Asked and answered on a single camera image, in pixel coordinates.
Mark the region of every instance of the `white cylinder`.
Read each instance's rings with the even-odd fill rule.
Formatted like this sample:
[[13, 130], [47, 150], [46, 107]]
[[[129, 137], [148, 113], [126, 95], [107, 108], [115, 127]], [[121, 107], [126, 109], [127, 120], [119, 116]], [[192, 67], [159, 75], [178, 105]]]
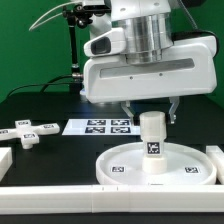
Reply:
[[161, 142], [166, 139], [165, 113], [146, 112], [140, 115], [141, 139], [143, 142]]
[[154, 158], [145, 155], [142, 161], [142, 170], [152, 175], [165, 173], [167, 170], [167, 158], [165, 154]]

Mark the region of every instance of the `marker sticker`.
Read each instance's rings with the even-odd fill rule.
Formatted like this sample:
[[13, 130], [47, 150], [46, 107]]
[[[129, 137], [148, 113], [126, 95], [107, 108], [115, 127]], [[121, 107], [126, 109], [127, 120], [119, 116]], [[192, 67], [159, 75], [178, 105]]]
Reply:
[[160, 154], [159, 142], [148, 142], [147, 149], [148, 149], [149, 155], [159, 155]]
[[24, 138], [35, 138], [34, 134], [25, 134], [23, 136], [24, 136]]
[[125, 167], [124, 166], [112, 166], [111, 167], [111, 172], [112, 173], [124, 173], [125, 172]]
[[8, 130], [1, 130], [1, 131], [0, 131], [0, 135], [4, 135], [4, 134], [8, 134], [8, 133], [9, 133]]
[[113, 134], [126, 134], [126, 133], [131, 133], [130, 127], [112, 127], [111, 128], [111, 133]]
[[92, 133], [92, 134], [105, 133], [105, 127], [87, 127], [85, 133]]
[[53, 124], [46, 124], [44, 125], [44, 128], [49, 129], [49, 128], [54, 128]]
[[185, 167], [186, 173], [199, 173], [199, 169], [197, 167]]
[[106, 120], [88, 120], [87, 125], [106, 125]]

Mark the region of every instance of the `white circular dish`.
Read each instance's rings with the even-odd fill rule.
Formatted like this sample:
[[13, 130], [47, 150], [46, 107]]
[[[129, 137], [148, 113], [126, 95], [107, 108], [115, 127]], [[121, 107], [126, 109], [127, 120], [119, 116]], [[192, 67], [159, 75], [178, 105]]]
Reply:
[[164, 149], [167, 171], [151, 175], [142, 170], [142, 142], [111, 148], [96, 161], [97, 180], [105, 185], [215, 184], [217, 170], [206, 154], [172, 143], [164, 143]]

